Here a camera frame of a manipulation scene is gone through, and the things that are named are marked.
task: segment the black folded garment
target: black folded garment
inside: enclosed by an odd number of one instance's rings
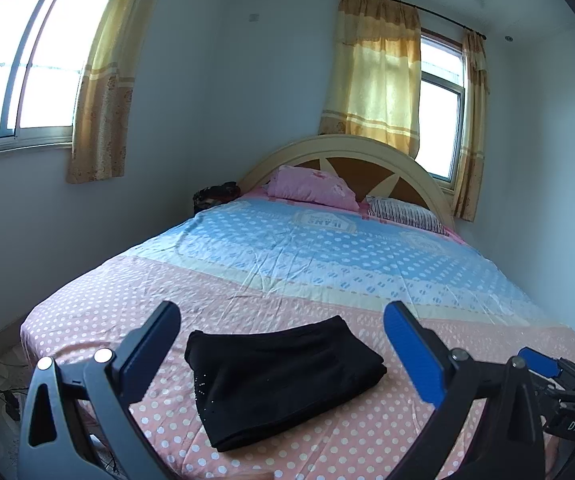
[[[210,443],[228,451],[288,430],[353,399],[387,369],[339,316],[282,332],[195,330],[185,360]]]

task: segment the silver bolt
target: silver bolt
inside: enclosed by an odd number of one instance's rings
[[[525,368],[525,359],[522,357],[514,356],[510,360],[512,361],[512,366],[514,366],[514,368]]]
[[[37,368],[39,370],[47,370],[52,366],[52,362],[52,357],[42,357],[37,363]]]
[[[112,350],[109,348],[101,348],[94,353],[94,360],[98,363],[107,363],[113,356]]]
[[[452,349],[452,359],[457,362],[467,361],[470,358],[470,354],[462,348]]]

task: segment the mattress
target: mattress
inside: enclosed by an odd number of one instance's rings
[[[550,320],[489,260],[442,235],[361,214],[261,195],[202,212],[116,256],[37,306],[21,327],[31,362],[59,364],[116,348],[163,300],[181,332],[130,412],[184,478],[272,472],[298,480],[383,479],[433,407],[416,393],[383,332],[383,308],[405,302],[449,348],[505,362],[523,346],[575,361],[575,333]],[[387,374],[346,404],[253,446],[217,452],[197,415],[183,354],[193,330],[247,334],[339,315],[384,357]],[[475,402],[440,477],[472,440]]]

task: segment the floral curtain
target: floral curtain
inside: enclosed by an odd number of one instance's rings
[[[136,63],[156,1],[108,1],[79,88],[71,184],[124,174]]]
[[[319,133],[419,151],[421,22],[391,0],[341,0],[335,57]]]
[[[483,38],[471,30],[466,30],[463,38],[463,61],[465,116],[453,210],[456,218],[472,222],[483,178],[485,120],[490,91]]]

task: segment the headboard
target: headboard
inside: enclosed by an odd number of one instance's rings
[[[340,176],[360,202],[366,195],[405,200],[432,211],[450,229],[454,219],[434,178],[412,158],[378,140],[353,135],[308,137],[262,160],[239,182],[244,193],[267,181],[279,166],[303,166]]]

